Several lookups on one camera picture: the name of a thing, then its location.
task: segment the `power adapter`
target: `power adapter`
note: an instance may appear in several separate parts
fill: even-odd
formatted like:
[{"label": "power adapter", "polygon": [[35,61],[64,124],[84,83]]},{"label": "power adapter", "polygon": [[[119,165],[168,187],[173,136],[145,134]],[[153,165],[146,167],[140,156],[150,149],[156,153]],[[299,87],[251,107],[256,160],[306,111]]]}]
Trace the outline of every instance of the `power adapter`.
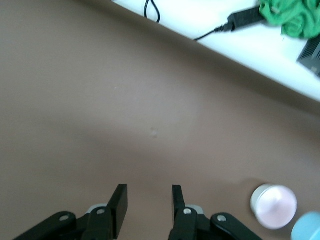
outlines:
[{"label": "power adapter", "polygon": [[264,21],[265,18],[259,13],[259,9],[260,9],[260,6],[257,6],[244,11],[234,12],[228,17],[228,23],[226,23],[225,25],[219,26],[214,30],[194,40],[198,41],[213,33],[235,31],[238,29],[242,29],[242,28],[260,23]]}]

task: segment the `blue lid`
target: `blue lid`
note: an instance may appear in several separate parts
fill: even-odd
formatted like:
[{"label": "blue lid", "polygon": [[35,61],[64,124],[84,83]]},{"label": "blue lid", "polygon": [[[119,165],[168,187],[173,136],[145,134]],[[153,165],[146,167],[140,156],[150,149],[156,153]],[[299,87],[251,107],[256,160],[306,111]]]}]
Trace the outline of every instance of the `blue lid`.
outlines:
[{"label": "blue lid", "polygon": [[292,240],[320,240],[320,212],[312,211],[303,215],[294,225]]}]

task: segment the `green cloth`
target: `green cloth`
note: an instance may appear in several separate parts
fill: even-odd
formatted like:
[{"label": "green cloth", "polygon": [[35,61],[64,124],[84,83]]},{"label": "green cloth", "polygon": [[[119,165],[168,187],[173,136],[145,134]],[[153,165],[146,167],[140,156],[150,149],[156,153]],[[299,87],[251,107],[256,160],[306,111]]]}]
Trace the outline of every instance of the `green cloth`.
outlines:
[{"label": "green cloth", "polygon": [[282,34],[312,39],[320,34],[320,0],[260,0],[260,13]]}]

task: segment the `black cable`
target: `black cable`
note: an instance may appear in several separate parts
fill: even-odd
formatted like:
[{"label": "black cable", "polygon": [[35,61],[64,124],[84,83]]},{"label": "black cable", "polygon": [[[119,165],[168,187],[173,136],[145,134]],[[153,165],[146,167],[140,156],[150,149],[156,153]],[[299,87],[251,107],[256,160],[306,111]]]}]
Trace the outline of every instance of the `black cable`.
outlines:
[{"label": "black cable", "polygon": [[205,35],[197,37],[194,40],[198,41],[213,33],[234,31],[237,29],[248,27],[253,24],[260,23],[264,21],[265,18],[259,13],[259,9],[260,7],[256,6],[254,8],[250,8],[244,11],[234,12],[228,17],[228,23],[220,27],[217,27],[216,29],[206,33]]},{"label": "black cable", "polygon": [[145,5],[144,5],[144,17],[145,17],[145,18],[148,18],[148,16],[147,16],[147,8],[148,8],[148,5],[149,5],[149,2],[150,2],[150,1],[151,1],[152,5],[153,5],[153,7],[154,7],[154,9],[155,9],[155,11],[156,11],[156,14],[157,14],[157,16],[158,16],[158,19],[156,20],[156,22],[159,23],[159,22],[160,22],[160,12],[159,12],[159,9],[158,9],[157,5],[155,4],[155,1],[154,1],[154,0],[146,0],[146,1],[145,1]]},{"label": "black cable", "polygon": [[200,37],[197,37],[194,39],[194,41],[198,41],[200,39],[203,39],[205,38],[206,36],[209,36],[210,34],[213,34],[213,33],[220,33],[220,32],[227,32],[227,31],[231,31],[233,29],[234,25],[230,22],[226,23],[225,25],[222,25],[222,26],[219,26],[217,28],[215,28],[214,30],[206,33],[205,35],[202,35]]}]

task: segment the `black device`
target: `black device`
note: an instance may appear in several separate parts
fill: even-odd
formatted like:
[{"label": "black device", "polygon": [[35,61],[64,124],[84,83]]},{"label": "black device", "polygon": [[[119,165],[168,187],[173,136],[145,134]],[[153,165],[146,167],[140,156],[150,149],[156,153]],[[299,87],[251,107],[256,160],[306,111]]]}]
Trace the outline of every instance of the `black device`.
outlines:
[{"label": "black device", "polygon": [[249,27],[257,23],[261,23],[266,19],[259,13],[259,11],[260,11],[260,6],[256,6],[254,8],[250,8],[247,10],[234,12],[228,17],[228,22],[225,25],[216,27],[214,30],[200,37],[197,37],[194,40],[198,41],[213,33],[235,31],[238,29]]},{"label": "black device", "polygon": [[308,40],[297,61],[320,77],[320,35]]},{"label": "black device", "polygon": [[112,240],[117,239],[128,209],[128,187],[119,184],[108,204],[92,206],[76,219],[72,212],[58,212],[15,240]]},{"label": "black device", "polygon": [[180,185],[172,186],[172,215],[169,240],[262,240],[229,213],[208,219],[201,207],[185,205]]},{"label": "black device", "polygon": [[[128,187],[119,184],[108,204],[94,205],[78,219],[72,212],[58,212],[15,240],[118,239],[127,209]],[[172,186],[172,215],[169,240],[261,240],[229,213],[217,213],[208,219],[201,207],[185,205],[180,185]]]}]

